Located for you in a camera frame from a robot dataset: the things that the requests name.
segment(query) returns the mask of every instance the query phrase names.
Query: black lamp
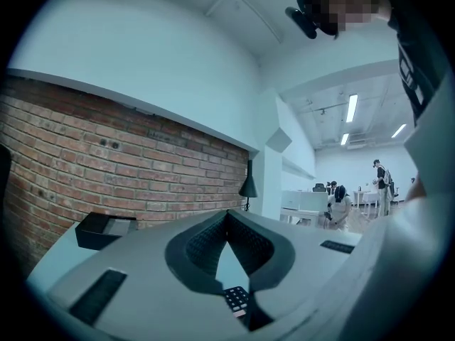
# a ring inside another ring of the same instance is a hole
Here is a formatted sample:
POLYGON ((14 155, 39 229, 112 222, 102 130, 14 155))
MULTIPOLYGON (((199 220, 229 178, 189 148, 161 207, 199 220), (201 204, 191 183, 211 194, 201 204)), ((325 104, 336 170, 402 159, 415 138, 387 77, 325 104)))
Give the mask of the black lamp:
POLYGON ((247 178, 245 179, 242 188, 240 188, 239 195, 247 198, 247 204, 244 207, 245 211, 250 208, 250 198, 257 197, 257 190, 255 180, 253 180, 253 161, 248 161, 247 178))

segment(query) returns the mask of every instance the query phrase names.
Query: person in white shirt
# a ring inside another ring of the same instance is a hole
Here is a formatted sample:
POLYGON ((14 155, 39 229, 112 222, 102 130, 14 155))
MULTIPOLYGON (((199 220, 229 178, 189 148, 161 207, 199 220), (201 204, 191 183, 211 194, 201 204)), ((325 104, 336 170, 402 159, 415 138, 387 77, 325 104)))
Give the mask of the person in white shirt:
POLYGON ((329 216, 330 222, 325 228, 339 229, 340 231, 348 231, 348 215, 352 208, 352 200, 346 194, 346 189, 340 185, 335 189, 335 194, 328 196, 328 205, 330 207, 329 216))

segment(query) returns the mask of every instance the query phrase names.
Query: headphones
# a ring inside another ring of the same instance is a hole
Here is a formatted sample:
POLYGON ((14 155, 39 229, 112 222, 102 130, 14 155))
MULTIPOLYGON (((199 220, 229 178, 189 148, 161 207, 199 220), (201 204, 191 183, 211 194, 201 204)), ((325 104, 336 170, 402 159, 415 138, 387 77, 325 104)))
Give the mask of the headphones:
POLYGON ((313 1, 314 0, 297 0, 300 10, 289 7, 286 9, 286 15, 291 18, 310 39, 314 39, 318 35, 316 29, 321 29, 329 36, 336 36, 338 34, 337 24, 331 23, 328 18, 328 13, 321 12, 320 3, 315 2, 315 4, 313 4, 313 1))

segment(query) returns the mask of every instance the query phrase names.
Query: white pants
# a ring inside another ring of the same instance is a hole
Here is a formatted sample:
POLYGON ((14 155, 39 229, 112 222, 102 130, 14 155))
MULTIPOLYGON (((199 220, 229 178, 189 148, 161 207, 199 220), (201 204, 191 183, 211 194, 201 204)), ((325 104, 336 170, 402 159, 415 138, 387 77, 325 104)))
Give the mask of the white pants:
POLYGON ((390 211, 390 201, 388 199, 389 188, 385 186, 383 189, 378 189, 379 193, 379 213, 378 217, 387 216, 390 211))

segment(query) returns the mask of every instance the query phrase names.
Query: floor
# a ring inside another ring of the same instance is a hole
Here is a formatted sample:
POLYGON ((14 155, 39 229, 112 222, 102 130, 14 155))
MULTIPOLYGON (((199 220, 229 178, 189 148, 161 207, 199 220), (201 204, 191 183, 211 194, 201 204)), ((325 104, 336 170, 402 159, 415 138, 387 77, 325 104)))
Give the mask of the floor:
MULTIPOLYGON (((390 215, 393 215, 393 213, 399 210, 402 206, 403 202, 394 203, 393 205, 391 205, 390 215)), ((360 205, 360 208, 358 209, 357 206, 353 206, 353 209, 350 211, 348 216, 349 232, 363 234, 368 228, 368 226, 370 226, 370 224, 375 221, 376 217, 378 216, 379 206, 377 209, 375 208, 374 205, 371 206, 369 217, 366 216, 367 208, 364 207, 365 207, 364 205, 360 205)), ((302 220, 300 225, 309 226, 310 222, 311 221, 309 220, 302 220)), ((323 214, 319 216, 318 223, 316 224, 316 226, 332 230, 330 228, 328 220, 326 220, 323 214)))

